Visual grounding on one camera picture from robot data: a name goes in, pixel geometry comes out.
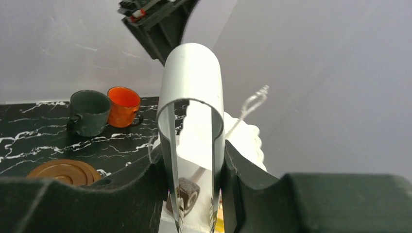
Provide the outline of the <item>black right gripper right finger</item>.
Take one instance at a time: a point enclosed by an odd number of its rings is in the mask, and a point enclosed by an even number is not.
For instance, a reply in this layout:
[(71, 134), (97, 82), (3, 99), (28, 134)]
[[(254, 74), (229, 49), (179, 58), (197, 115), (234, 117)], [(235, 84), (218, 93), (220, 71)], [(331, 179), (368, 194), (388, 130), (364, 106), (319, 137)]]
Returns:
[(227, 233), (409, 233), (412, 185), (391, 174), (287, 173), (276, 178), (227, 142)]

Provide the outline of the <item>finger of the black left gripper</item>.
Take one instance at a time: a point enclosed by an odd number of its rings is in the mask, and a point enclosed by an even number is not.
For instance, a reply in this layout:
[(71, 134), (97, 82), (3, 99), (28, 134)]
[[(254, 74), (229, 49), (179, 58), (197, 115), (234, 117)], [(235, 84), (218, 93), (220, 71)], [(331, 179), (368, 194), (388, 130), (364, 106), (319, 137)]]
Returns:
[(182, 44), (188, 19), (198, 0), (122, 0), (122, 22), (154, 60), (165, 64)]

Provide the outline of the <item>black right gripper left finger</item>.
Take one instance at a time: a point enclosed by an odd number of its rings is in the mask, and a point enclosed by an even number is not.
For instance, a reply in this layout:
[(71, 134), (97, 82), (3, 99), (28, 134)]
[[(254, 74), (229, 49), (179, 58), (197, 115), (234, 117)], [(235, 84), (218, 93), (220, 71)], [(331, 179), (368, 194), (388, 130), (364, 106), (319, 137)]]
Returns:
[(167, 198), (161, 148), (90, 186), (0, 180), (3, 233), (156, 233)]

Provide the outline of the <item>chocolate swirl roll cake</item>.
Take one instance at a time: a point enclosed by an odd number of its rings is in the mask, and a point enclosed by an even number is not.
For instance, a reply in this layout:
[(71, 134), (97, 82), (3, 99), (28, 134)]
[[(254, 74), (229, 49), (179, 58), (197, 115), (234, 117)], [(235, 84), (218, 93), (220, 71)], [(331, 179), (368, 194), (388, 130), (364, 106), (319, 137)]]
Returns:
[(186, 216), (195, 206), (200, 193), (200, 186), (187, 178), (179, 178), (180, 197), (183, 199), (184, 213)]

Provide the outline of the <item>metal serving tongs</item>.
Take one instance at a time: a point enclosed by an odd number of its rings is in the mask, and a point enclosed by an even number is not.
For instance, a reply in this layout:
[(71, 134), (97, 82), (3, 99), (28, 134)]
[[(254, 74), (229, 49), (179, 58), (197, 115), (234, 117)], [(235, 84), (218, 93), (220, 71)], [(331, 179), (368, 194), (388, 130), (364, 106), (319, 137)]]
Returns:
[(175, 139), (174, 104), (194, 100), (211, 108), (212, 197), (209, 204), (209, 231), (215, 231), (220, 203), (224, 161), (225, 131), (223, 86), (220, 64), (206, 46), (185, 43), (174, 48), (165, 64), (157, 109), (157, 126), (165, 173), (171, 197), (173, 218), (179, 233), (183, 220), (179, 215), (178, 162)]

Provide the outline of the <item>white three-tier cake stand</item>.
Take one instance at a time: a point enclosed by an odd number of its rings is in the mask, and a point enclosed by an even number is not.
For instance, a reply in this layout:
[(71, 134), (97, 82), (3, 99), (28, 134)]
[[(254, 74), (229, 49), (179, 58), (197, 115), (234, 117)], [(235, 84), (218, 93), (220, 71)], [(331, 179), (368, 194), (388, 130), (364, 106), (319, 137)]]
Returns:
[[(268, 92), (269, 87), (265, 85), (250, 96), (242, 105), (239, 118), (224, 113), (225, 138), (243, 157), (264, 171), (267, 169), (263, 164), (260, 130), (255, 125), (245, 123), (244, 120), (265, 102)], [(185, 233), (209, 232), (208, 211), (212, 198), (211, 113), (209, 106), (189, 101), (182, 131), (175, 137), (179, 178), (184, 184), (196, 184), (200, 187), (198, 193), (191, 192), (184, 201)]]

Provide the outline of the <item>yellow layered cake piece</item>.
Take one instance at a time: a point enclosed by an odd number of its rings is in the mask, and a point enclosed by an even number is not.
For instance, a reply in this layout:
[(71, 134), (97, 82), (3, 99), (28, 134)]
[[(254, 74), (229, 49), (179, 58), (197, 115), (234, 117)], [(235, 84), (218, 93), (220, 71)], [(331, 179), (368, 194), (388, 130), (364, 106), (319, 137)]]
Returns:
[(217, 221), (215, 225), (215, 233), (224, 233), (224, 221), (223, 221), (223, 205), (220, 204), (217, 212)]

